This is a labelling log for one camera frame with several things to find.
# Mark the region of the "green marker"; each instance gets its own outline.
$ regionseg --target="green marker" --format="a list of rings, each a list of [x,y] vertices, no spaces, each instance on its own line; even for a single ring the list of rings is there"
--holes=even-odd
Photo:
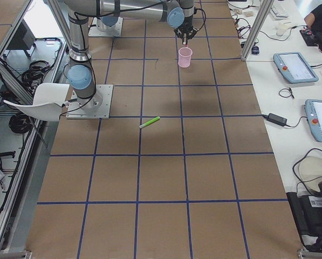
[[[139,128],[144,128],[146,126],[149,126],[149,125],[151,125],[152,123],[154,123],[154,122],[156,122],[158,120],[160,120],[160,117],[159,116],[157,116],[156,118],[153,118],[153,119],[147,121],[146,123],[140,125]]]

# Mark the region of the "black connector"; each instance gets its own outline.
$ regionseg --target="black connector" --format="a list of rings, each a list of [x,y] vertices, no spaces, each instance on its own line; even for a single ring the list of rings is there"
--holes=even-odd
[[[267,121],[277,124],[281,127],[287,126],[287,124],[286,124],[287,119],[277,116],[273,113],[269,113],[269,115],[263,114],[263,118],[266,119]]]

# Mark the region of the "floor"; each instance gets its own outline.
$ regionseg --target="floor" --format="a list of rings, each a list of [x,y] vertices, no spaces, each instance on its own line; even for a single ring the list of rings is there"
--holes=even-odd
[[[61,119],[26,246],[34,258],[297,258],[228,5],[196,6],[208,19],[186,69],[167,24],[125,19],[122,38],[91,38],[97,82],[114,85],[111,117]]]

